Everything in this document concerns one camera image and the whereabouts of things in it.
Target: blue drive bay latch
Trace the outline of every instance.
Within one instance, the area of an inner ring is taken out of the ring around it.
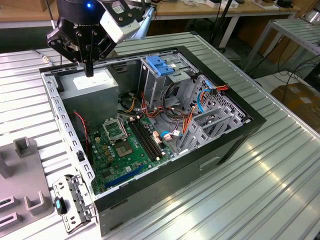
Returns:
[[[168,67],[165,61],[163,61],[158,56],[147,56],[145,59],[147,63],[152,67],[153,70],[156,71],[156,73],[159,76],[172,74],[175,71],[172,68]]]

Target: ram slot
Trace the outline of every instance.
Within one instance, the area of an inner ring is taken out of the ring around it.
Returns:
[[[138,139],[139,143],[143,147],[143,149],[148,154],[149,158],[152,161],[155,161],[157,157],[161,158],[162,154],[156,143],[151,139],[145,128],[139,122],[131,122],[130,127]]]

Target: power cable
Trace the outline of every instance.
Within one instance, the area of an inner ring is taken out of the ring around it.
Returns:
[[[294,74],[294,73],[298,70],[298,68],[300,68],[303,64],[306,64],[307,62],[309,62],[309,61],[311,61],[311,60],[313,60],[313,59],[315,59],[315,58],[317,58],[317,57],[320,57],[320,54],[319,54],[319,55],[316,55],[316,56],[314,56],[314,57],[312,57],[312,58],[310,58],[310,59],[308,59],[308,60],[305,60],[303,63],[299,64],[299,65],[294,69],[294,71],[291,73],[290,77],[288,78],[288,81],[287,81],[286,84],[285,84],[284,93],[283,93],[283,97],[282,97],[282,101],[281,101],[282,103],[284,103],[284,101],[285,101],[286,93],[287,93],[287,89],[288,89],[288,84],[289,84],[289,81],[290,81],[291,77],[293,76],[293,74]]]

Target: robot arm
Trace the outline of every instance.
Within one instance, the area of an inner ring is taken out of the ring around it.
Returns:
[[[137,4],[134,0],[57,0],[57,28],[46,36],[47,43],[69,61],[79,62],[85,75],[92,77],[94,64],[139,30],[146,2],[141,0],[141,9]]]

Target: red cable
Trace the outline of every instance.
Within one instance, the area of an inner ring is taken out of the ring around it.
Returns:
[[[85,120],[80,116],[79,113],[77,113],[76,111],[74,112],[75,115],[78,116],[78,118],[80,118],[81,122],[82,122],[82,125],[83,125],[83,128],[84,128],[84,136],[85,136],[85,151],[86,153],[88,154],[88,145],[89,145],[89,142],[88,142],[88,133],[87,133],[87,128],[86,128],[86,124],[85,124]]]

